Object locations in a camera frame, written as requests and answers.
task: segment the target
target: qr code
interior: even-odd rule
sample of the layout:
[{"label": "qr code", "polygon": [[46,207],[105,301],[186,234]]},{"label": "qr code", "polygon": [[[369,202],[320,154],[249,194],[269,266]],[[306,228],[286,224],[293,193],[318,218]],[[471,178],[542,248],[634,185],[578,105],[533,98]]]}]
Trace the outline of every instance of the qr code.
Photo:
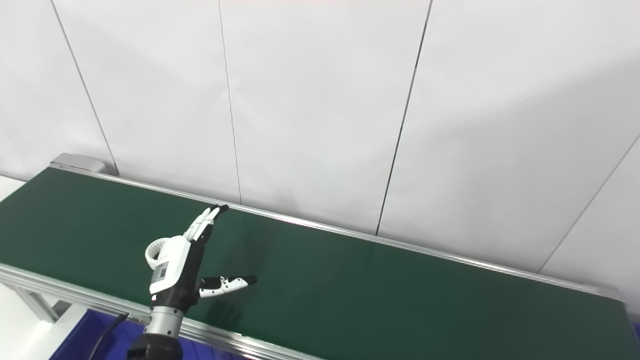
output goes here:
[{"label": "qr code", "polygon": [[154,269],[154,274],[151,275],[151,283],[152,284],[154,282],[158,282],[158,281],[164,279],[164,277],[166,276],[166,268],[168,266],[169,266],[169,262],[168,261],[166,263],[161,263],[160,265],[156,266],[156,268]]}]

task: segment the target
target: white wall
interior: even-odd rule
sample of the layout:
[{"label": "white wall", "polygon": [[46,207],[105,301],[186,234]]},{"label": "white wall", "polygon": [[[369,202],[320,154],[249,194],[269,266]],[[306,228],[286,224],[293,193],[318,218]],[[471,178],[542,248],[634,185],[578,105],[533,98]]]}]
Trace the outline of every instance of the white wall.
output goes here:
[{"label": "white wall", "polygon": [[0,1],[0,174],[30,179],[62,152],[113,169],[51,3]]},{"label": "white wall", "polygon": [[222,0],[244,204],[375,232],[428,6]]},{"label": "white wall", "polygon": [[380,234],[537,272],[640,133],[639,12],[434,1]]},{"label": "white wall", "polygon": [[620,290],[640,317],[640,144],[620,163],[541,273]]},{"label": "white wall", "polygon": [[[75,152],[375,232],[428,0],[53,3],[90,98],[52,3],[2,2],[0,174]],[[434,0],[380,234],[532,271],[551,256],[546,274],[640,309],[620,255],[640,230],[607,215],[632,207],[614,182],[632,175],[565,238],[640,133],[639,7]]]},{"label": "white wall", "polygon": [[54,4],[121,175],[239,202],[217,2]]}]

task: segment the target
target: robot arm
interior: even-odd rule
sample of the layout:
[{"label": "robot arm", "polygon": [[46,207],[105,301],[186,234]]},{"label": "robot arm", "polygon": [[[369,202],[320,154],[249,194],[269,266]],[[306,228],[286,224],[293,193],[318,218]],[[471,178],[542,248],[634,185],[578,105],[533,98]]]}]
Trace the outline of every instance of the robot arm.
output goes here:
[{"label": "robot arm", "polygon": [[228,209],[214,205],[198,215],[183,235],[153,241],[145,259],[153,269],[151,321],[127,351],[128,359],[180,360],[182,349],[178,333],[189,308],[201,297],[215,297],[243,289],[257,282],[255,276],[204,277],[198,271],[209,241],[213,223]]}]

